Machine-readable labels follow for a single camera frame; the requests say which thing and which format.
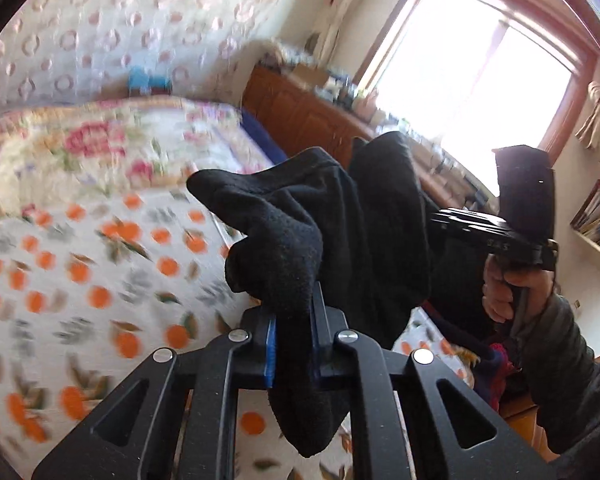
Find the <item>grey right sleeve forearm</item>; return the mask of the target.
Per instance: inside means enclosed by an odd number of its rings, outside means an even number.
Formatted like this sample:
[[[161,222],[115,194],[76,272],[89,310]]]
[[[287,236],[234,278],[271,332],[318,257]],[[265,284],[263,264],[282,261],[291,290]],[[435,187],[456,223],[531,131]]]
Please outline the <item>grey right sleeve forearm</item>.
[[[562,468],[600,468],[600,362],[568,301],[553,295],[515,337],[538,423]]]

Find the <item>person's right hand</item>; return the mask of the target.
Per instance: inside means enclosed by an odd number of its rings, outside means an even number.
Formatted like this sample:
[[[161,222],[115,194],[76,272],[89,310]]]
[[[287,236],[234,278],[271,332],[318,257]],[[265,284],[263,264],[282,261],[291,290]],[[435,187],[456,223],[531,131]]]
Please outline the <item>person's right hand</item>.
[[[554,277],[553,272],[538,268],[504,270],[490,255],[483,272],[482,304],[486,314],[499,323],[511,320],[515,315],[513,288],[525,288],[528,302],[524,322],[531,322],[553,295]]]

